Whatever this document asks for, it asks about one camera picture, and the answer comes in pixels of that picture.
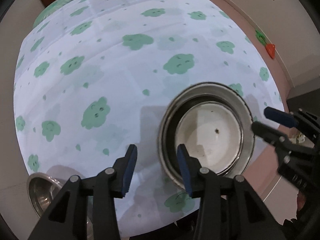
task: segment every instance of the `wall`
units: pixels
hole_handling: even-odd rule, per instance
[[[320,34],[298,0],[228,2],[249,16],[276,45],[294,86],[320,75]]]
[[[28,238],[38,217],[28,199],[28,173],[16,137],[13,80],[21,43],[43,9],[39,0],[16,0],[0,23],[0,213],[19,240]]]

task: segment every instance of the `orange object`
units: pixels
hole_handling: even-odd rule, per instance
[[[272,59],[275,58],[276,46],[274,44],[267,44],[266,50]]]

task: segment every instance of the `table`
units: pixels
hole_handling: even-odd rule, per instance
[[[266,106],[283,111],[261,56],[242,30],[209,0],[74,0],[23,41],[14,116],[29,174],[58,179],[97,175],[138,147],[130,190],[116,199],[122,237],[193,212],[164,175],[159,124],[189,85],[214,81],[241,95],[255,120]],[[265,144],[257,139],[252,161]]]

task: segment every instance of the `floor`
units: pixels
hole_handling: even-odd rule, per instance
[[[289,83],[279,63],[269,57],[265,48],[255,38],[255,29],[239,12],[224,0],[211,1],[224,10],[230,18],[238,24],[255,45],[265,60],[276,82],[281,98],[283,102],[285,102],[290,90]],[[9,106],[6,109],[0,109],[0,142],[3,150],[2,163],[5,163],[0,169],[0,212],[20,240],[28,238],[37,221],[37,216],[28,202],[26,192],[28,174],[24,167],[15,136],[12,106],[13,78],[20,44],[28,32],[31,31],[33,21],[42,9],[43,7],[38,0],[16,0],[0,23],[0,53],[3,59],[2,62],[6,66],[5,68],[0,68],[0,98],[2,105]],[[267,147],[254,164],[245,172],[247,180],[263,199],[270,191],[270,183],[276,183],[278,181],[276,177],[276,166],[275,154],[271,147]],[[279,185],[281,187],[288,185],[286,182],[283,183],[284,184]],[[294,207],[293,204],[295,193],[292,190],[288,190],[285,194],[288,195],[286,199],[290,199],[290,201],[287,200],[288,208],[284,216],[290,219],[292,218],[290,216],[295,214],[296,207]],[[278,208],[275,207],[278,207],[279,203],[274,205],[276,200],[277,198],[275,197],[273,200],[270,199],[269,202],[266,201],[270,210],[278,210]]]

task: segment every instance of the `metal bowl rim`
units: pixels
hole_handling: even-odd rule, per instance
[[[62,189],[63,185],[60,181],[58,181],[57,179],[55,178],[52,178],[51,176],[45,174],[45,173],[42,173],[42,172],[36,172],[36,173],[33,173],[31,174],[29,177],[28,177],[28,180],[27,180],[27,192],[28,192],[28,198],[29,198],[29,201],[34,209],[34,211],[36,212],[36,214],[38,215],[38,217],[40,217],[39,213],[37,212],[36,208],[34,207],[34,203],[32,202],[31,200],[31,197],[30,197],[30,190],[29,190],[29,187],[30,187],[30,184],[31,184],[31,181],[33,179],[44,179],[54,185],[56,185],[59,189]]]
[[[179,100],[181,100],[181,97],[183,95],[185,95],[186,93],[192,91],[193,89],[195,88],[198,88],[198,87],[201,87],[201,86],[204,86],[204,85],[208,85],[208,86],[219,86],[219,87],[222,87],[222,88],[225,88],[227,89],[227,91],[229,91],[230,93],[233,93],[234,96],[236,96],[237,98],[239,98],[239,100],[244,104],[245,106],[245,110],[246,112],[249,114],[250,116],[250,119],[251,119],[251,122],[253,122],[253,118],[252,118],[252,113],[247,105],[247,103],[244,101],[244,99],[238,95],[234,90],[232,90],[230,87],[222,84],[222,83],[219,83],[219,82],[200,82],[200,83],[196,83],[196,84],[193,84],[187,88],[185,88],[183,91],[181,91],[171,102],[170,104],[168,105],[167,107],[167,110],[161,120],[161,123],[160,123],[160,127],[159,127],[159,133],[158,133],[158,138],[157,138],[157,150],[158,150],[158,156],[159,156],[159,159],[160,159],[160,163],[161,163],[161,167],[164,169],[164,172],[167,174],[167,176],[175,183],[175,185],[177,185],[179,188],[181,189],[185,189],[184,188],[184,185],[183,183],[181,183],[177,177],[180,177],[180,175],[173,169],[173,167],[171,166],[170,162],[167,162],[164,158],[164,154],[163,154],[163,147],[162,147],[162,141],[163,141],[163,137],[164,137],[164,128],[167,126],[168,124],[168,119],[169,117],[172,118],[173,114],[183,105],[183,103],[191,100],[192,98],[194,97],[190,97],[187,101],[183,101],[183,103],[179,103]],[[212,95],[211,93],[203,93],[203,95]],[[255,146],[255,137],[252,133],[252,146],[251,146],[251,149],[250,149],[250,156],[248,158],[248,161],[246,162],[245,166],[243,167],[242,169],[242,172],[243,173],[245,171],[245,169],[247,168],[249,162],[250,162],[250,159],[252,157],[252,154],[253,154],[253,151],[254,151],[254,146]]]

